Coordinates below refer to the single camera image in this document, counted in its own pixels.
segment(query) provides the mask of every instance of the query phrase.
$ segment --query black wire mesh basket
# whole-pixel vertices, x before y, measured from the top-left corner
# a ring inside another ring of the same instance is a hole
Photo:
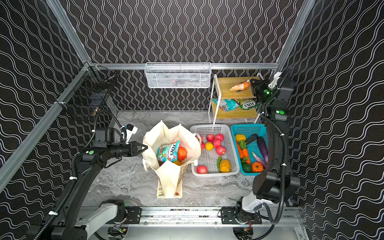
[[[99,111],[108,110],[106,100],[116,80],[117,73],[114,71],[91,66],[65,105],[66,114],[77,121],[91,121]]]

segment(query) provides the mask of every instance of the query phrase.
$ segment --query wooden shelf board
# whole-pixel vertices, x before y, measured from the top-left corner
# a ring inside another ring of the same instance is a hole
[[[260,80],[259,77],[254,76],[254,77],[235,77],[235,78],[217,78],[217,81],[220,85],[220,90],[221,90],[221,99],[243,99],[243,98],[254,98],[252,94],[252,89],[251,87],[247,88],[241,93],[234,94],[231,92],[229,89],[233,87],[234,85],[248,80],[248,79],[257,79]]]
[[[216,103],[212,101],[212,109],[214,114],[216,112]],[[256,118],[257,113],[256,109],[252,108],[250,110],[243,110],[240,107],[237,107],[235,110],[224,112],[221,108],[218,109],[217,119],[235,119],[235,118]]]

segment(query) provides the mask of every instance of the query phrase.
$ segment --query gray plastic basket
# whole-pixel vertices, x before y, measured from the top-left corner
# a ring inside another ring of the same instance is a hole
[[[211,63],[146,63],[150,88],[209,88]]]
[[[227,152],[225,153],[223,159],[227,159],[231,163],[231,171],[221,173],[217,169],[217,159],[219,155],[216,153],[216,149],[214,148],[211,151],[207,149],[203,149],[201,151],[200,158],[198,160],[199,166],[206,166],[208,169],[208,173],[199,174],[197,173],[197,166],[191,164],[192,173],[199,177],[222,177],[238,174],[240,167],[236,157],[235,145],[233,144],[233,138],[231,134],[230,128],[225,124],[205,124],[205,125],[195,125],[190,128],[190,132],[201,134],[204,138],[204,142],[207,143],[207,135],[208,134],[219,134],[222,133],[224,135],[224,140],[221,145],[225,147]]]

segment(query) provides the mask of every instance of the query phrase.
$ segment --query avocado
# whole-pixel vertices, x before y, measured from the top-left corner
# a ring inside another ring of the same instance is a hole
[[[248,163],[244,162],[241,164],[241,167],[243,167],[244,172],[252,172],[252,167]]]

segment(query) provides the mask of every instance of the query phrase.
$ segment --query small orange pumpkin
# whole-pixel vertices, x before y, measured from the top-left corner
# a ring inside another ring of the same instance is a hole
[[[263,165],[259,162],[252,163],[252,172],[262,172],[264,170]]]

